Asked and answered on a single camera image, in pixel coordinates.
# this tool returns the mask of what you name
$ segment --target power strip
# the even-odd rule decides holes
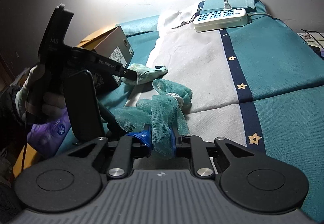
[[[246,24],[247,14],[243,8],[201,14],[193,20],[193,25],[197,32],[243,26]]]

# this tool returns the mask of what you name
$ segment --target purple package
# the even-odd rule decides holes
[[[53,157],[71,128],[67,110],[56,121],[34,124],[27,135],[28,144],[44,158]]]

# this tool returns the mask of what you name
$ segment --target navy stripe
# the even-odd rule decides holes
[[[235,84],[235,88],[238,94],[239,106],[241,109],[241,114],[242,114],[242,119],[244,124],[247,147],[255,151],[266,153],[262,129],[257,114],[257,110],[255,109],[255,105],[253,102],[252,93],[245,79],[241,66],[239,64],[239,59],[236,57],[236,54],[234,52],[231,38],[227,33],[226,29],[221,29],[219,30],[219,32],[221,34],[227,63],[231,71],[233,82]],[[240,84],[244,84],[247,86],[244,86],[245,89],[239,89],[238,85]],[[249,136],[253,136],[255,133],[257,134],[257,136],[262,137],[258,141],[258,145],[255,143],[250,144],[251,140]]]
[[[200,11],[203,10],[203,8],[204,8],[204,2],[205,2],[205,1],[202,1],[202,2],[200,2],[200,3],[198,4],[197,13],[195,14],[195,17],[198,16],[198,15],[200,15]]]

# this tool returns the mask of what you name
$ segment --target mesh sponge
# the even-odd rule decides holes
[[[178,94],[183,98],[183,108],[189,108],[191,106],[192,91],[190,88],[164,79],[156,79],[153,81],[152,85],[160,95],[165,95],[170,92]]]
[[[140,99],[136,107],[116,109],[115,118],[119,126],[129,133],[141,132],[145,124],[151,124],[153,151],[169,159],[174,154],[170,127],[176,126],[180,135],[189,134],[189,129],[178,100],[166,94],[179,95],[184,101],[182,108],[186,108],[191,106],[192,91],[186,86],[162,79],[154,80],[153,87],[160,95]]]
[[[115,110],[115,119],[126,132],[141,132],[145,124],[151,124],[152,115],[136,107],[123,107]]]

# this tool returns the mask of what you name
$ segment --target white glove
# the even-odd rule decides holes
[[[28,75],[27,80],[16,94],[16,109],[19,117],[25,120],[25,102],[27,94],[33,83],[39,80],[45,73],[44,65],[37,65],[33,67]],[[65,109],[65,99],[63,95],[52,92],[45,92],[43,96],[44,104],[42,105],[42,112],[49,116],[48,121],[56,120],[63,115]]]

